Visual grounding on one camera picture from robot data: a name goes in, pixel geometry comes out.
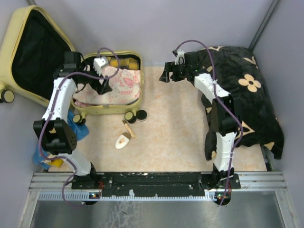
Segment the white oval brush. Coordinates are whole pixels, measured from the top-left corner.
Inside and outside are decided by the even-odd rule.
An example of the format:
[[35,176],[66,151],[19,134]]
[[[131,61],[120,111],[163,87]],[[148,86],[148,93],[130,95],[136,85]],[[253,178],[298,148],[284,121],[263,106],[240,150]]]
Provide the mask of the white oval brush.
[[115,148],[120,150],[120,149],[123,149],[130,141],[131,139],[131,135],[127,132],[121,134],[116,142],[115,142]]

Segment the pale yellow suitcase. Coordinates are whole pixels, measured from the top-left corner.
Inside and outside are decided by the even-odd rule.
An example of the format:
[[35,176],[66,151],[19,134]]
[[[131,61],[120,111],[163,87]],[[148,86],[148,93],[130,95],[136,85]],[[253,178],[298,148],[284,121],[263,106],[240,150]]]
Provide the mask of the pale yellow suitcase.
[[[62,29],[41,7],[31,5],[15,10],[0,48],[0,95],[11,90],[43,106],[47,106],[53,91],[53,74],[64,61],[66,51],[75,48]],[[139,54],[131,51],[116,51],[119,58],[132,57],[142,60]],[[113,53],[91,53],[84,56],[92,61],[97,55],[115,57]],[[140,109],[143,98],[144,76],[141,71],[140,97],[128,105],[95,105],[80,107],[71,105],[79,112],[75,122],[84,124],[86,115],[135,113]]]

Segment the yellow plaid shirt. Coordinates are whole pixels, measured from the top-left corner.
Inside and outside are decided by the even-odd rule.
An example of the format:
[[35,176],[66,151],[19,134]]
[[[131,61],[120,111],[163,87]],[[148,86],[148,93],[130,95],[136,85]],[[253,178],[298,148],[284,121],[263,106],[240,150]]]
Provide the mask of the yellow plaid shirt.
[[115,57],[106,57],[109,61],[110,66],[118,67],[121,69],[128,70],[140,70],[140,63],[138,60],[128,57],[128,58],[119,58],[118,60]]

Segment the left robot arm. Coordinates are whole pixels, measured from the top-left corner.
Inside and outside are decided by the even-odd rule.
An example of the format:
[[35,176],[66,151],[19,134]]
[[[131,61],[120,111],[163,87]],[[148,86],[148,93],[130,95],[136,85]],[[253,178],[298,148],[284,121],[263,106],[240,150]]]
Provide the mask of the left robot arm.
[[92,189],[98,185],[99,177],[93,174],[94,167],[76,150],[77,134],[68,124],[70,103],[80,79],[103,80],[106,84],[111,76],[103,76],[102,71],[108,60],[97,55],[92,67],[82,65],[81,53],[67,51],[63,64],[53,74],[53,92],[41,120],[33,123],[38,137],[38,151],[42,161],[56,160],[67,163],[73,175],[82,177],[82,183]]

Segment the pink printed cream cloth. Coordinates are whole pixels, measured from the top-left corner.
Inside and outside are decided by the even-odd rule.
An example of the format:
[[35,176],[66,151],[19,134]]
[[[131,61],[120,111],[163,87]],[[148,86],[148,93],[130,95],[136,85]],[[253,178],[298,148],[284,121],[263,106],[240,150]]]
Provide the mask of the pink printed cream cloth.
[[140,70],[120,69],[118,74],[109,80],[111,92],[98,94],[90,85],[78,84],[79,93],[73,94],[75,105],[128,105],[136,101],[141,94]]

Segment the black round jar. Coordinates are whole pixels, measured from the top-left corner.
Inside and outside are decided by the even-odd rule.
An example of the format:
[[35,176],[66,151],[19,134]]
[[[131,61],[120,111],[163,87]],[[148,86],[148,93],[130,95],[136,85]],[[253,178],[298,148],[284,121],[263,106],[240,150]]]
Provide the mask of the black round jar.
[[147,119],[148,115],[147,112],[145,110],[138,110],[136,113],[136,118],[138,121],[145,121]]

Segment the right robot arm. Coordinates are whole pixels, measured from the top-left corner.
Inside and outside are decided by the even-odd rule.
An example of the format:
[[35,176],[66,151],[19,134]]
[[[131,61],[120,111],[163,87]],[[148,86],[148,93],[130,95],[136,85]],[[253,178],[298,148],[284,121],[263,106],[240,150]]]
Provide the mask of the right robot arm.
[[233,176],[233,152],[240,123],[239,99],[222,88],[213,73],[203,68],[197,52],[173,51],[175,60],[165,63],[159,80],[165,83],[187,79],[211,103],[210,130],[216,134],[216,158],[211,173],[218,188],[225,187]]

